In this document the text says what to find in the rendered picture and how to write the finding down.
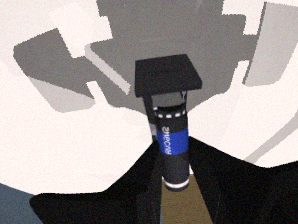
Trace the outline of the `black and blue battery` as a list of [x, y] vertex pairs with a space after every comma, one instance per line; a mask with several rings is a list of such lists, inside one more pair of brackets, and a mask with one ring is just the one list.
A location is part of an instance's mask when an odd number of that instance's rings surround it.
[[165, 188], [184, 192], [189, 186], [189, 119], [184, 103], [161, 105], [154, 112], [154, 128], [160, 145]]

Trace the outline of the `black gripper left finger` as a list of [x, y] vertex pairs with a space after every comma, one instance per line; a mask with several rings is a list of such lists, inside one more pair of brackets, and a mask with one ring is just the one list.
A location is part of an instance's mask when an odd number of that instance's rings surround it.
[[160, 224], [162, 161], [153, 140], [104, 192], [37, 193], [29, 205], [43, 224]]

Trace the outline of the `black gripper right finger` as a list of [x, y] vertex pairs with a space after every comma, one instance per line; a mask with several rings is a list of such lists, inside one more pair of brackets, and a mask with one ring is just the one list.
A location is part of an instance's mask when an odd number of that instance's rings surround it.
[[188, 136], [189, 163], [213, 224], [265, 224], [274, 202], [298, 190], [298, 161], [263, 168]]

